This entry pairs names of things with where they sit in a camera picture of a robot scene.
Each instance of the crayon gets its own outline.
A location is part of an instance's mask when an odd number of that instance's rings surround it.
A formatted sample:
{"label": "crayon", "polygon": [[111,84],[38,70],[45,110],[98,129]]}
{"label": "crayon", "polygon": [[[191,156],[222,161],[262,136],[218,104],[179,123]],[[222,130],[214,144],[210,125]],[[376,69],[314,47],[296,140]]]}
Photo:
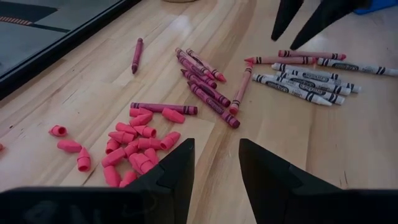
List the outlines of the crayon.
{"label": "crayon", "polygon": [[197,106],[184,106],[184,105],[165,105],[158,103],[135,103],[132,102],[130,105],[131,108],[145,108],[149,111],[161,113],[164,108],[168,108],[171,110],[175,110],[181,114],[198,114]]}
{"label": "crayon", "polygon": [[285,93],[300,97],[301,99],[307,100],[309,102],[316,103],[319,105],[331,106],[331,103],[329,101],[323,99],[322,97],[320,97],[314,93],[310,93],[308,91],[301,90],[299,88],[292,87],[290,85],[286,85],[285,83],[275,81],[273,78],[268,78],[268,77],[263,76],[259,80],[259,82],[268,87],[271,87],[276,90],[283,91]]}
{"label": "crayon", "polygon": [[348,96],[351,93],[350,88],[345,88],[342,86],[330,84],[330,83],[325,83],[325,82],[318,82],[316,80],[312,80],[309,78],[302,78],[298,77],[296,75],[289,75],[288,73],[285,72],[277,72],[276,74],[279,77],[286,78],[288,80],[292,80],[294,82],[299,82],[301,84],[314,87],[314,88],[319,88],[321,90],[326,90],[332,93],[337,93],[337,94],[342,94],[345,96]]}
{"label": "crayon", "polygon": [[316,81],[320,81],[320,82],[324,82],[324,83],[331,83],[334,85],[343,86],[345,88],[350,88],[352,93],[359,93],[362,90],[362,87],[359,85],[355,85],[352,83],[346,83],[346,82],[341,81],[340,79],[334,80],[334,79],[328,78],[324,75],[317,75],[317,74],[313,74],[310,72],[299,72],[299,71],[289,70],[289,69],[286,69],[285,73],[288,73],[289,75],[296,75],[296,76],[302,77],[302,78],[310,78],[312,80],[316,80]]}
{"label": "crayon", "polygon": [[254,74],[252,79],[254,81],[259,82],[259,83],[262,83],[262,82],[265,83],[266,79],[263,79],[263,77],[272,78],[275,81],[278,81],[278,82],[281,82],[281,83],[285,83],[287,85],[299,88],[301,90],[308,91],[310,93],[314,93],[314,94],[316,94],[318,96],[321,96],[323,99],[326,99],[330,103],[336,103],[338,105],[342,105],[344,103],[344,101],[345,101],[344,97],[339,96],[337,94],[333,94],[333,93],[330,93],[328,91],[321,90],[321,89],[318,89],[318,88],[310,87],[310,86],[307,86],[307,85],[304,85],[304,84],[301,84],[301,83],[298,83],[298,82],[295,82],[295,81],[292,81],[292,80],[288,80],[286,78],[278,77],[276,75]]}
{"label": "crayon", "polygon": [[231,101],[229,99],[227,99],[227,97],[223,96],[218,91],[212,89],[212,87],[207,85],[205,82],[201,81],[192,72],[189,72],[189,71],[184,70],[184,69],[181,69],[181,72],[182,72],[182,74],[184,75],[185,78],[187,78],[190,81],[193,81],[194,84],[198,85],[199,88],[201,88],[207,95],[211,96],[217,102],[221,103],[221,105],[223,105],[225,107],[228,107],[231,104]]}
{"label": "crayon", "polygon": [[207,75],[201,72],[198,68],[196,68],[192,63],[190,63],[185,57],[177,56],[178,61],[189,71],[197,75],[202,81],[204,81],[207,85],[211,86],[213,89],[217,88],[217,84],[210,79]]}
{"label": "crayon", "polygon": [[323,53],[323,52],[300,52],[294,50],[279,50],[280,57],[315,57],[315,58],[329,58],[335,60],[344,60],[347,56],[345,54]]}
{"label": "crayon", "polygon": [[137,45],[136,45],[136,52],[134,53],[134,58],[132,59],[131,70],[132,73],[135,74],[138,69],[139,59],[141,58],[142,54],[142,47],[144,46],[143,39],[138,38]]}
{"label": "crayon", "polygon": [[195,59],[191,58],[191,56],[189,56],[183,50],[181,50],[180,48],[176,48],[175,53],[177,53],[178,56],[181,56],[181,57],[184,57],[185,59],[187,59],[189,62],[191,62],[191,64],[193,66],[195,66],[197,69],[199,69],[203,74],[207,75],[209,78],[214,80],[213,74],[211,74],[211,72],[207,68],[205,68],[203,65],[198,63]]}
{"label": "crayon", "polygon": [[187,54],[191,56],[194,60],[196,60],[199,64],[207,68],[211,74],[219,81],[221,82],[226,82],[226,79],[224,75],[219,72],[217,69],[213,68],[209,63],[207,63],[205,60],[201,59],[199,55],[197,55],[192,49],[187,49],[186,50]]}
{"label": "crayon", "polygon": [[308,69],[308,68],[286,65],[286,64],[283,64],[283,63],[275,63],[275,64],[273,64],[271,66],[271,68],[274,69],[274,70],[281,71],[281,72],[283,72],[286,69],[296,70],[296,71],[299,71],[299,72],[307,72],[307,73],[310,72],[312,74],[322,75],[324,77],[327,77],[327,78],[330,78],[330,79],[334,79],[334,80],[337,80],[339,78],[339,75],[335,74],[335,73],[323,72],[323,71],[318,71],[318,70],[311,70],[311,69]]}
{"label": "crayon", "polygon": [[285,63],[311,65],[316,63],[317,59],[313,57],[251,57],[244,59],[244,61],[254,64]]}
{"label": "crayon", "polygon": [[246,67],[246,69],[243,72],[241,86],[237,90],[234,96],[234,100],[232,101],[231,106],[229,107],[229,112],[233,115],[236,115],[239,111],[239,106],[242,102],[244,92],[246,91],[249,80],[251,78],[252,69],[253,69],[253,64],[249,63],[249,65]]}
{"label": "crayon", "polygon": [[366,73],[373,73],[376,75],[390,75],[390,76],[398,76],[398,69],[391,69],[382,66],[374,66],[374,65],[358,65],[355,63],[342,62],[339,60],[331,60],[320,58],[318,59],[318,64],[322,66],[328,66],[333,68],[345,69],[345,70],[354,70]]}
{"label": "crayon", "polygon": [[241,123],[230,113],[224,110],[215,100],[208,96],[202,91],[199,86],[194,84],[192,81],[188,82],[191,91],[198,96],[203,102],[205,102],[211,109],[213,109],[218,115],[222,117],[232,128],[238,128]]}

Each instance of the gray floor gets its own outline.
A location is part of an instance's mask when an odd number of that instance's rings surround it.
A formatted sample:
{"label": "gray floor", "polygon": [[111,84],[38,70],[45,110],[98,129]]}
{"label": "gray floor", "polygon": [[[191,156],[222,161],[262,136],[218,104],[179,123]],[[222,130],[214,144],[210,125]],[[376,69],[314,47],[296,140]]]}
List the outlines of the gray floor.
{"label": "gray floor", "polygon": [[[35,22],[38,25],[73,30],[119,0],[0,0],[56,7],[58,11]],[[0,75],[53,44],[66,33],[0,22]]]}
{"label": "gray floor", "polygon": [[64,35],[61,32],[0,22],[0,74]]}

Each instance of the wood grain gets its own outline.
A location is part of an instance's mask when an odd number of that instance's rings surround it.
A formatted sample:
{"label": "wood grain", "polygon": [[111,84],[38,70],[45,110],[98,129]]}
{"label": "wood grain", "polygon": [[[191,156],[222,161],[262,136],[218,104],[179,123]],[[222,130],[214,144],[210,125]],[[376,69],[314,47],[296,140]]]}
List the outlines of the wood grain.
{"label": "wood grain", "polygon": [[[255,223],[241,178],[238,142],[249,138],[331,184],[398,188],[398,78],[333,70],[363,91],[343,106],[313,105],[251,82],[232,130],[187,88],[174,49],[191,48],[222,71],[217,90],[230,99],[252,56],[288,49],[317,7],[306,1],[277,42],[271,32],[278,1],[201,0],[185,4],[143,0],[57,63],[0,102],[0,190],[24,185],[105,186],[100,160],[107,133],[127,122],[132,101],[196,105],[197,116],[172,124],[156,115],[159,137],[180,131],[196,140],[189,223]],[[301,50],[341,52],[348,61],[398,67],[398,8],[351,14]],[[137,74],[131,59],[138,37],[144,53]],[[332,71],[330,68],[317,69]],[[256,73],[275,74],[268,65]],[[93,169],[80,173],[76,155],[56,148],[47,131],[67,126],[88,148]],[[120,172],[130,169],[125,163]]]}

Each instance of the black plastic claw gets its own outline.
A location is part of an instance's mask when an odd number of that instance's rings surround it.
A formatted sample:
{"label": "black plastic claw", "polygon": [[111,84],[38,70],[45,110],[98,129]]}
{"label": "black plastic claw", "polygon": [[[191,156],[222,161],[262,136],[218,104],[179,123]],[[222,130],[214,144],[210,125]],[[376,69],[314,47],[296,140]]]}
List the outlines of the black plastic claw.
{"label": "black plastic claw", "polygon": [[276,41],[285,32],[304,0],[280,0],[271,39]]}
{"label": "black plastic claw", "polygon": [[330,24],[359,8],[364,1],[323,0],[293,41],[290,49],[297,50]]}

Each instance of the crayon label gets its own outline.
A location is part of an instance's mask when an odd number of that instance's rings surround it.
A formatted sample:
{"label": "crayon label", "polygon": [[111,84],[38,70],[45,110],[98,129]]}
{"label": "crayon label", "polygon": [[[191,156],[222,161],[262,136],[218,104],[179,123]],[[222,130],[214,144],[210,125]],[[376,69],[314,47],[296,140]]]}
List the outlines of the crayon label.
{"label": "crayon label", "polygon": [[327,78],[327,77],[323,77],[323,76],[312,74],[312,73],[303,73],[303,77],[310,78],[313,80],[318,80],[320,82],[328,82],[329,81],[329,78]]}
{"label": "crayon label", "polygon": [[224,109],[220,105],[218,105],[213,99],[207,98],[206,103],[211,106],[218,114],[224,113]]}
{"label": "crayon label", "polygon": [[293,82],[298,82],[304,85],[308,85],[310,87],[315,87],[315,84],[313,82],[307,81],[307,80],[302,80],[301,78],[291,78]]}
{"label": "crayon label", "polygon": [[198,85],[205,93],[207,93],[207,95],[211,96],[212,98],[216,98],[215,94],[213,93],[213,91],[209,88],[207,88],[207,86],[204,85]]}
{"label": "crayon label", "polygon": [[331,65],[333,68],[340,68],[340,69],[346,69],[346,70],[359,70],[359,67],[356,65],[350,65],[347,63],[334,63]]}
{"label": "crayon label", "polygon": [[266,82],[265,82],[265,85],[267,85],[267,86],[269,86],[269,87],[271,87],[271,88],[280,90],[280,91],[284,91],[285,93],[288,93],[288,92],[289,92],[289,89],[288,89],[287,87],[284,87],[283,85],[278,84],[278,83],[276,83],[276,82],[266,81]]}
{"label": "crayon label", "polygon": [[309,91],[310,93],[315,93],[317,95],[323,96],[323,95],[326,94],[326,92],[323,91],[323,90],[320,90],[320,89],[314,88],[314,87],[310,87],[310,86],[307,86],[307,85],[304,85],[304,84],[301,84],[301,83],[300,83],[300,85],[298,87],[300,89],[302,89],[302,90]]}

